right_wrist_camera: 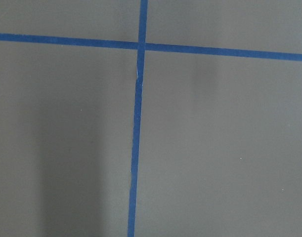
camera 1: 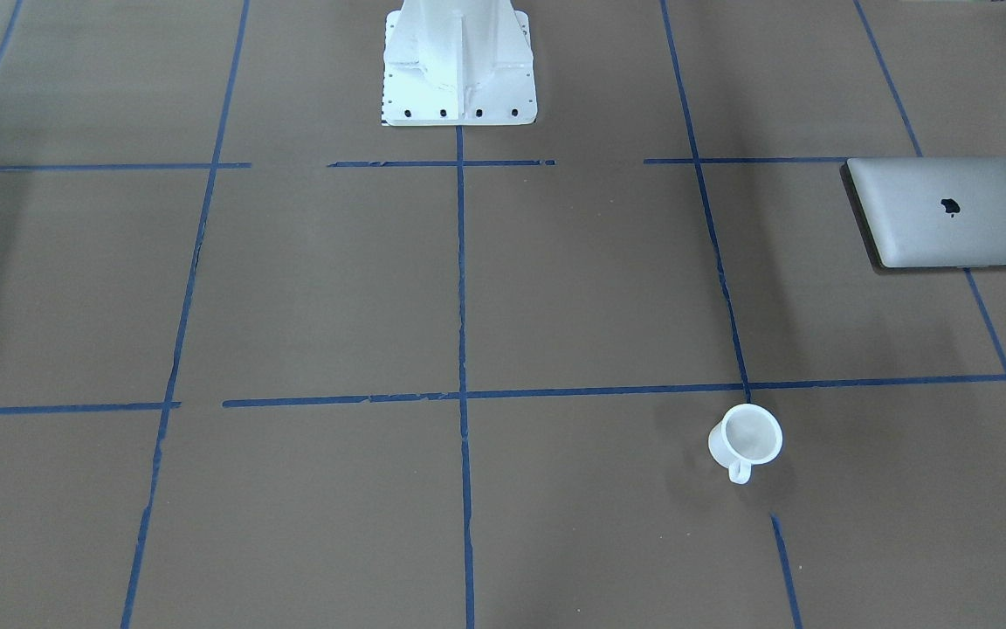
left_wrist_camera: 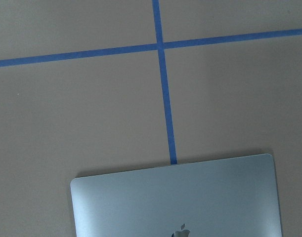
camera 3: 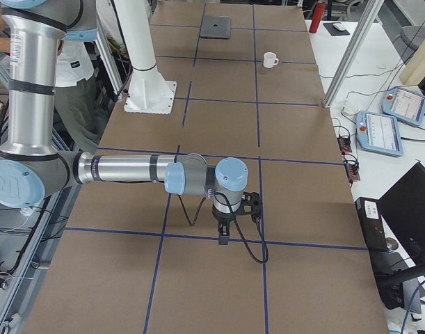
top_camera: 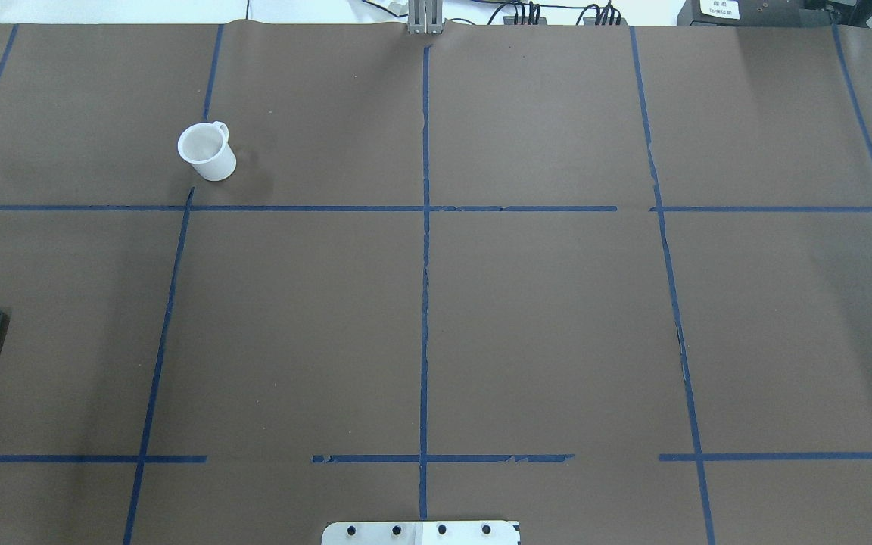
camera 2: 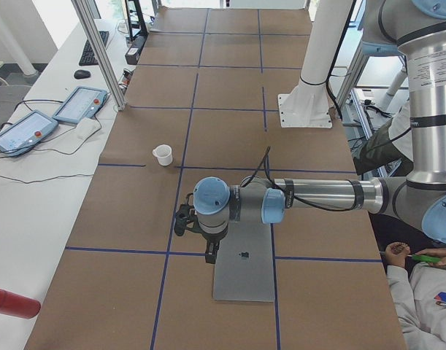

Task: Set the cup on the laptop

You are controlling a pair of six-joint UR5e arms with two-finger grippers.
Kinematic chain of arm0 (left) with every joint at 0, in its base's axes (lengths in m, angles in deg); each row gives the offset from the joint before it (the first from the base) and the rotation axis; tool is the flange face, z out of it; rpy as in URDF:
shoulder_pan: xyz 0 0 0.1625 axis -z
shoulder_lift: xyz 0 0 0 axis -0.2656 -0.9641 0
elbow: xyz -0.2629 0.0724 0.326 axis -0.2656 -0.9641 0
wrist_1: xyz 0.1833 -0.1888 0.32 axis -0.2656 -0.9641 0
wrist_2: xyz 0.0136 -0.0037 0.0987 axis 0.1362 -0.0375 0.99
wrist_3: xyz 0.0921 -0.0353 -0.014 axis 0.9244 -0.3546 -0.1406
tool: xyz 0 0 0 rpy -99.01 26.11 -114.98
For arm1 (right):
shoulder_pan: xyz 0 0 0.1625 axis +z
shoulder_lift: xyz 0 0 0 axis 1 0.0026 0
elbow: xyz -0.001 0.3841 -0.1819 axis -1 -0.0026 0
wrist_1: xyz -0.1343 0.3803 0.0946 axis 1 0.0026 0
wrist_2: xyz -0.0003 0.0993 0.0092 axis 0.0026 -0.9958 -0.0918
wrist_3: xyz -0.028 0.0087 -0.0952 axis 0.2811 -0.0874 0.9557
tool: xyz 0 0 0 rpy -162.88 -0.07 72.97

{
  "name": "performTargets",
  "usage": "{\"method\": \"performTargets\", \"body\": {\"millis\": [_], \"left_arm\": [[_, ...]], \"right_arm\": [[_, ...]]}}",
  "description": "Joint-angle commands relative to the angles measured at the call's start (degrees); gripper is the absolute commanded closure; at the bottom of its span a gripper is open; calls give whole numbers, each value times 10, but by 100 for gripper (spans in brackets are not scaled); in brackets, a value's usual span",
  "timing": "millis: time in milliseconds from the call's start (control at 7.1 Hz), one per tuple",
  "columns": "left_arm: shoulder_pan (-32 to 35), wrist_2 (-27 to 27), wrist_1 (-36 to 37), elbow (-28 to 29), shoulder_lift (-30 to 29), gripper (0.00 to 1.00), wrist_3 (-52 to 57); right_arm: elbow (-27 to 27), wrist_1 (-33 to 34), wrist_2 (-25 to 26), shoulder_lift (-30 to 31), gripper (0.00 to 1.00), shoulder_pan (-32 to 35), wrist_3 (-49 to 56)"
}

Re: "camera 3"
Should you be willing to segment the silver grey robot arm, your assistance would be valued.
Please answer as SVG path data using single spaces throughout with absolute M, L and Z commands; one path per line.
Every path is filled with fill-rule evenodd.
M 51 143 L 56 61 L 61 40 L 97 37 L 94 1 L 4 1 L 10 27 L 8 138 L 0 146 L 0 203 L 37 204 L 48 195 L 89 182 L 161 183 L 168 193 L 213 201 L 218 242 L 246 206 L 248 168 L 227 157 L 209 165 L 199 154 L 93 155 Z

